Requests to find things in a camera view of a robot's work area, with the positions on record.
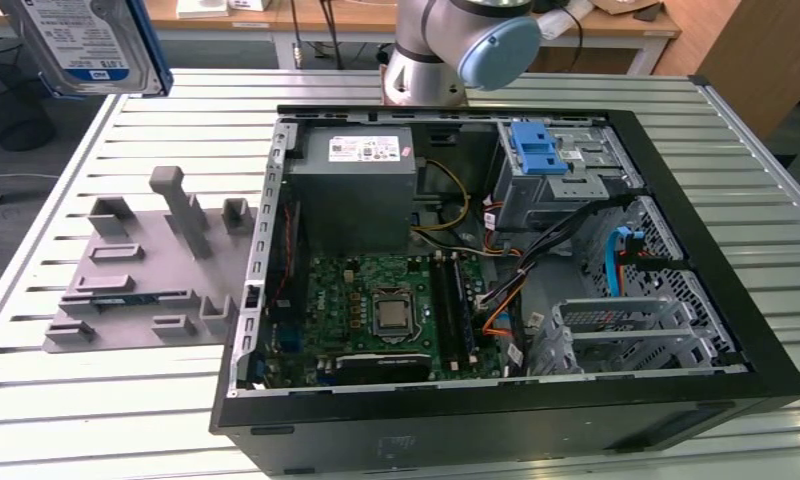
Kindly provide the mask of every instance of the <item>cpu socket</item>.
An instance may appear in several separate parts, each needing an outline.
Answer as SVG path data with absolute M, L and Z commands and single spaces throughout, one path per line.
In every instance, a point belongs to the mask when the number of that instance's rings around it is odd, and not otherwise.
M 415 332 L 412 291 L 400 287 L 376 288 L 372 298 L 373 335 L 396 340 L 412 335 Z

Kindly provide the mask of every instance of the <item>circuit board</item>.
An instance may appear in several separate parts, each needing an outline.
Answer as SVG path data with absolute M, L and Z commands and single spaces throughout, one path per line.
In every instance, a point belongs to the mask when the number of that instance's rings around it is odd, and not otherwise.
M 327 384 L 321 361 L 348 354 L 425 354 L 432 357 L 428 380 L 485 378 L 500 375 L 492 343 L 475 346 L 473 363 L 445 368 L 439 345 L 439 315 L 433 307 L 431 262 L 427 256 L 359 256 L 312 258 L 308 273 L 305 323 L 301 347 L 281 357 L 284 384 L 291 387 Z M 457 259 L 468 298 L 483 291 L 480 264 L 473 256 Z M 411 322 L 400 334 L 380 327 L 389 305 L 407 300 Z

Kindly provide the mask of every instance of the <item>ram slot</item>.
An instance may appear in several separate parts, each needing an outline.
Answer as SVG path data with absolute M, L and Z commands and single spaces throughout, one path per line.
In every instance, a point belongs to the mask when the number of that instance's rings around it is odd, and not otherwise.
M 457 371 L 460 351 L 464 350 L 463 339 L 459 335 L 459 318 L 456 310 L 456 295 L 452 287 L 452 261 L 448 258 L 433 257 L 429 261 L 429 288 L 432 306 L 436 314 L 436 329 L 439 333 L 439 356 L 447 370 Z
M 475 331 L 471 325 L 471 305 L 468 303 L 468 293 L 465 292 L 465 280 L 463 277 L 463 272 L 460 269 L 460 265 L 456 260 L 451 260 L 452 269 L 453 269 L 453 281 L 451 282 L 455 287 L 453 298 L 456 298 L 456 308 L 457 308 L 457 335 L 459 338 L 463 339 L 465 345 L 465 355 L 463 355 L 465 363 L 475 364 L 477 363 L 477 357 L 475 355 L 476 345 L 475 345 Z

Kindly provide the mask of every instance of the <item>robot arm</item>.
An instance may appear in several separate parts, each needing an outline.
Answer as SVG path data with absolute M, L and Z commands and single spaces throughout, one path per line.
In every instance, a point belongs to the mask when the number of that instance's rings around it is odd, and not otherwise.
M 384 90 L 397 105 L 459 105 L 527 70 L 541 34 L 532 0 L 403 0 Z

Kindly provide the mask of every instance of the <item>slatted aluminum table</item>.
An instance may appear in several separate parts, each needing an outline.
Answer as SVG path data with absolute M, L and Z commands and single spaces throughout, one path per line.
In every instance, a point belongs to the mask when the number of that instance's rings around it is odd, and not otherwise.
M 475 106 L 636 112 L 800 369 L 800 188 L 714 90 L 683 78 L 528 75 L 471 95 Z M 220 346 L 49 355 L 44 330 L 92 232 L 84 216 L 96 196 L 163 208 L 148 174 L 176 164 L 205 207 L 231 195 L 256 204 L 276 106 L 379 98 L 376 73 L 183 70 L 169 98 L 106 99 L 0 281 L 0 479 L 261 477 L 228 439 L 208 433 Z M 664 452 L 391 478 L 579 474 L 800 479 L 800 401 Z

